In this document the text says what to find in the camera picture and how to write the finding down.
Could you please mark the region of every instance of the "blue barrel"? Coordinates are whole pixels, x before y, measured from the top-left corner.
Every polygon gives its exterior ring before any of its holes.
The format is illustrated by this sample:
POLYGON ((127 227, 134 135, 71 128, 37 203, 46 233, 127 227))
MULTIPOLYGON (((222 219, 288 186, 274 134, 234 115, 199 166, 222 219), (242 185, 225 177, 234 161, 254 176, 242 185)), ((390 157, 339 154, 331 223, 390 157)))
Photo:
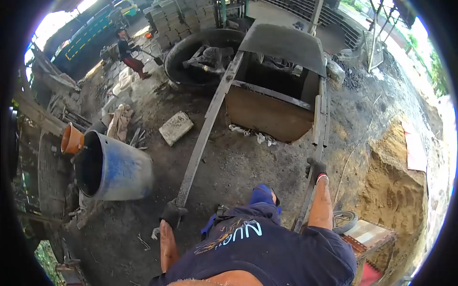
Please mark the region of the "blue barrel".
POLYGON ((151 157, 137 148, 91 130, 75 158, 76 181, 85 196, 98 200, 137 200, 153 191, 151 157))

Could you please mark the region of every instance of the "shovel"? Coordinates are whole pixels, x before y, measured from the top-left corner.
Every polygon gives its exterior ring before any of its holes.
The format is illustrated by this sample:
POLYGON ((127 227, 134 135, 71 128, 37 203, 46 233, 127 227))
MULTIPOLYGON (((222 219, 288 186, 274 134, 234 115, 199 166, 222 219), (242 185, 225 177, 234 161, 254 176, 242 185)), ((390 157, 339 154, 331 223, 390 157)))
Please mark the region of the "shovel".
POLYGON ((145 50, 142 50, 142 49, 140 49, 140 50, 142 52, 144 52, 145 54, 148 54, 148 55, 152 56, 153 60, 156 62, 156 64, 158 64, 158 65, 163 65, 164 64, 163 61, 160 58, 153 56, 152 54, 150 54, 149 52, 146 52, 145 50))

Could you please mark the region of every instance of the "stack of paving blocks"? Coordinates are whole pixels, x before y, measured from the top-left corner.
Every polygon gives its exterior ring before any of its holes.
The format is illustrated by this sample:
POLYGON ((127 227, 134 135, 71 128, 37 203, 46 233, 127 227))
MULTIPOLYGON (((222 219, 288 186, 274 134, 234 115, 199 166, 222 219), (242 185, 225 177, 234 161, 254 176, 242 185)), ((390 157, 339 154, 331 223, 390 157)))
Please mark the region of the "stack of paving blocks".
POLYGON ((177 4, 192 33, 216 28, 212 0, 177 0, 177 4))
POLYGON ((158 30, 155 38, 161 50, 169 49, 191 34, 186 24, 180 21, 179 10, 175 1, 162 1, 159 3, 159 7, 150 13, 158 30))

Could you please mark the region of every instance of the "work glove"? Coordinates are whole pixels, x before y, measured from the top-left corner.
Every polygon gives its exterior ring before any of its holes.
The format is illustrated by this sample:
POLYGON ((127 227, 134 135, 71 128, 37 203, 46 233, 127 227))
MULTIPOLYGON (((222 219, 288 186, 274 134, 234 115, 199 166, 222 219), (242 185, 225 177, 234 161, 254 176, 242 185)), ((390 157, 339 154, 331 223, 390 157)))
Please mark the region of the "work glove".
POLYGON ((174 229, 178 225, 178 221, 182 218, 185 214, 188 213, 186 208, 179 208, 175 204, 176 199, 168 202, 165 206, 164 211, 159 218, 159 223, 161 220, 165 220, 171 227, 174 229))
POLYGON ((324 175, 327 176, 326 165, 325 164, 323 164, 321 162, 318 162, 315 158, 312 158, 312 157, 308 157, 307 158, 307 163, 309 163, 310 165, 305 167, 305 177, 306 178, 309 177, 309 175, 310 175, 310 167, 311 167, 312 168, 312 177, 311 177, 311 179, 313 180, 315 185, 316 185, 316 182, 318 180, 318 177, 321 174, 324 174, 324 175))

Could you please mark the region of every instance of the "bicycle wheel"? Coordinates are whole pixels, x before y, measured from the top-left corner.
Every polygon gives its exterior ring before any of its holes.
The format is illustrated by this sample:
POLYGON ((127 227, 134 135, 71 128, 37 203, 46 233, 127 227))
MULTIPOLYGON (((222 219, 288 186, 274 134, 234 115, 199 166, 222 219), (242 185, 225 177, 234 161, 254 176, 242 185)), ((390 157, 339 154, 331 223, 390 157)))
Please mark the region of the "bicycle wheel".
POLYGON ((342 234, 352 229, 358 222, 358 215, 349 210, 333 211, 333 232, 342 234))

